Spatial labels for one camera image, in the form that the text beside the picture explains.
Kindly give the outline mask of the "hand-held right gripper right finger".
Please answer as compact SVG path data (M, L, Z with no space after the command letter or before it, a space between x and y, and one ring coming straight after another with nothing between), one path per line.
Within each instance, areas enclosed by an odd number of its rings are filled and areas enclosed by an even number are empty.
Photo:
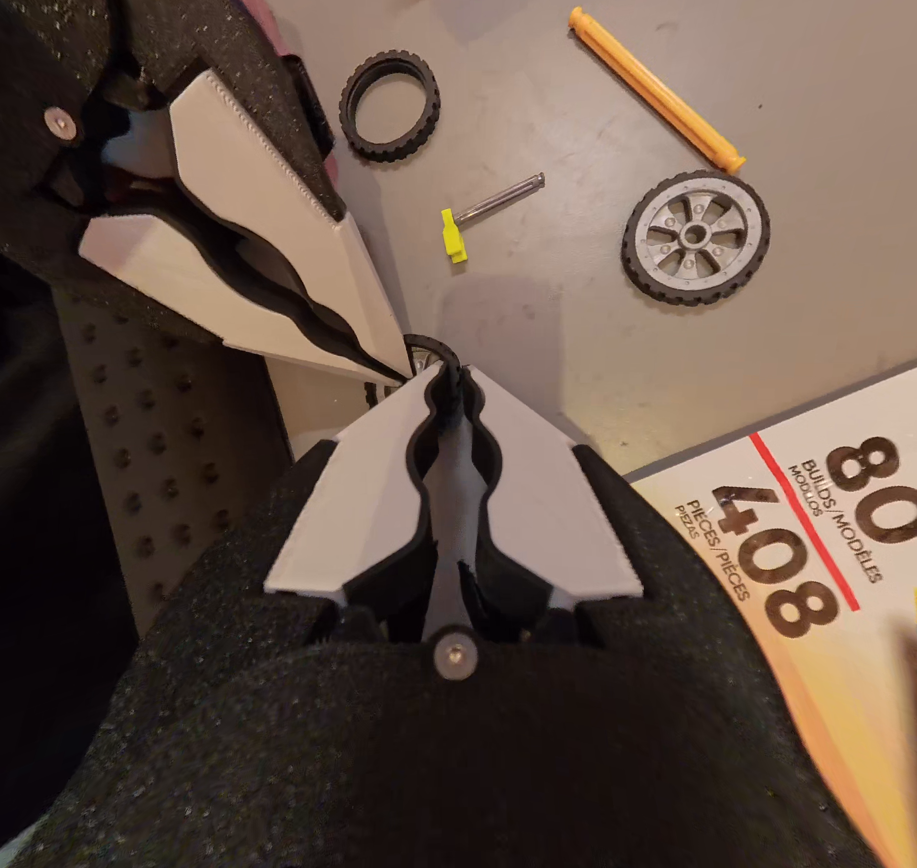
M472 366L463 371L471 458L484 483L474 564L460 565L472 627L493 642L563 631L584 603L644 587L582 461L602 458Z

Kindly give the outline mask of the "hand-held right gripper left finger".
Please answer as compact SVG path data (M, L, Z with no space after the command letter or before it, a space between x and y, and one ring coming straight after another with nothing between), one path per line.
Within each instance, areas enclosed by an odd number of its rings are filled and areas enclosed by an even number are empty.
M366 608L392 642L420 642L438 560L425 478L447 416L448 364L434 363L321 443L324 466L264 591Z

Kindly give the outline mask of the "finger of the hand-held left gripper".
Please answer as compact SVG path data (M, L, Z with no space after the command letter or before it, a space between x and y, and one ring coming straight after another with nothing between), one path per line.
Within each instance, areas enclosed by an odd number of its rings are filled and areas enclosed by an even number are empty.
M196 76L169 113L189 195L275 247L370 358L411 376L400 326L353 217L330 216L213 70Z
M220 278L199 247L166 220L145 213L91 219L80 256L217 336L225 346L358 381L394 384L405 367L366 363L318 346L291 317L251 301Z

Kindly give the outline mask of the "black rubber tire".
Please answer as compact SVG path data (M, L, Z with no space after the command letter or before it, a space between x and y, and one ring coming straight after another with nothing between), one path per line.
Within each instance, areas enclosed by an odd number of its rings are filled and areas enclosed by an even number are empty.
M372 85L393 75L405 75L420 84L425 94L424 109L412 128L396 139L369 141L358 130L358 108ZM340 126L351 149L376 163L393 163L418 152L434 132L440 112L440 90L433 72L425 60L406 50L385 51L364 60L350 75L338 106Z

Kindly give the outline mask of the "grey toy wheel black tire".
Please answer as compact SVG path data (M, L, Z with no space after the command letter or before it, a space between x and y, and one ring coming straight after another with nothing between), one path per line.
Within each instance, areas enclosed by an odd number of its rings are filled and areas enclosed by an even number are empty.
M452 429L458 424L462 402L458 356L443 342L424 335L405 335L405 347L415 376L437 363L441 363L446 370L446 383L434 388L434 400L439 431Z
M770 240L768 210L750 185L697 170L664 180L636 204L621 258L627 277L650 298L704 307L749 283Z

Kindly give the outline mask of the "grey rod with yellow connector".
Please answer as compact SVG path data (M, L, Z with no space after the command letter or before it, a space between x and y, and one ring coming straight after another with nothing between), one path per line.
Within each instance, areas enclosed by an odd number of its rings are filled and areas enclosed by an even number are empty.
M464 211L455 213L452 209L443 209L441 212L443 244L451 262L459 264L468 259L462 236L462 228L465 225L483 219L483 217L497 212L505 206L520 201L543 189L544 186L545 174L544 172L539 172L487 197Z

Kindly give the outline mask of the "long orange rod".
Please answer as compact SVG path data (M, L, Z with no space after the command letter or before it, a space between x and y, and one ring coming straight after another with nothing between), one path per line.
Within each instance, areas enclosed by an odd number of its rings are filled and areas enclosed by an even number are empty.
M578 6L570 12L567 25L582 44L709 162L728 175L734 176L739 173L746 163L746 158L737 148L637 60L594 17Z

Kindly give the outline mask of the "black perforated pad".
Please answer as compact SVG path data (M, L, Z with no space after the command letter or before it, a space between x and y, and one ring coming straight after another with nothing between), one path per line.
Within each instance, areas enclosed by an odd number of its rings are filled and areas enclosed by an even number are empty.
M292 465L265 360L52 292L140 637Z

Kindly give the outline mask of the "K'nex building set booklet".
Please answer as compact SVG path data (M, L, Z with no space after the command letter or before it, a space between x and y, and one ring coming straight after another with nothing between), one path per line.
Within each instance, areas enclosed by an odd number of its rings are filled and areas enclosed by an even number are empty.
M915 866L915 363L630 480L734 600L880 862Z

